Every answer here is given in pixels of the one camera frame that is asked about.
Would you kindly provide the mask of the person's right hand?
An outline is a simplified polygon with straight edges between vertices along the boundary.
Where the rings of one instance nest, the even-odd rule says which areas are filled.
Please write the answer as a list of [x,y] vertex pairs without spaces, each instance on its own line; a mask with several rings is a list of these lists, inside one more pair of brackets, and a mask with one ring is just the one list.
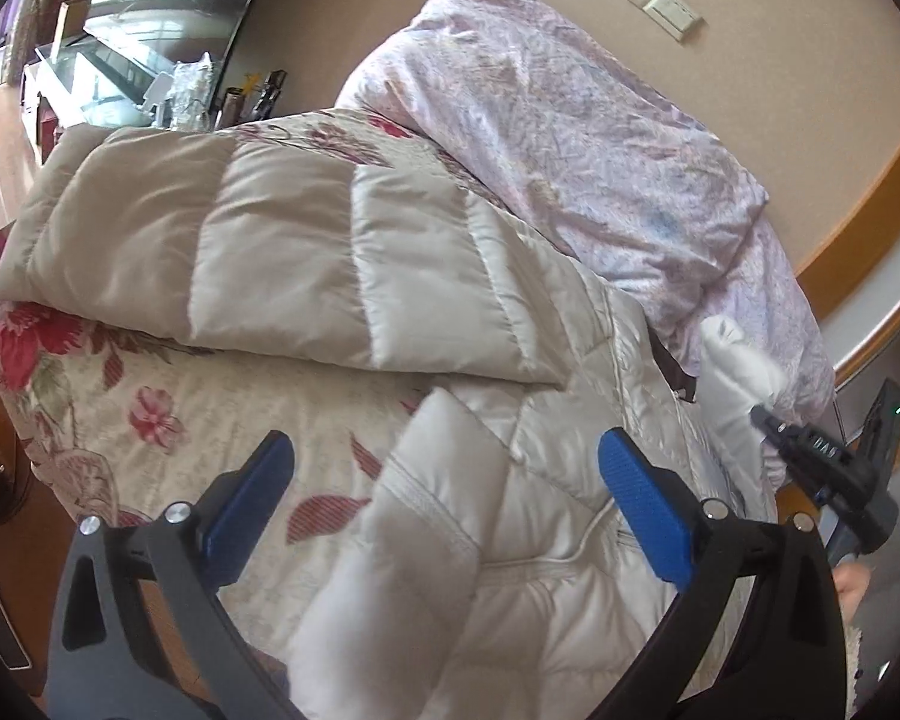
[[870,587],[871,571],[861,562],[843,562],[832,571],[842,619],[850,622]]

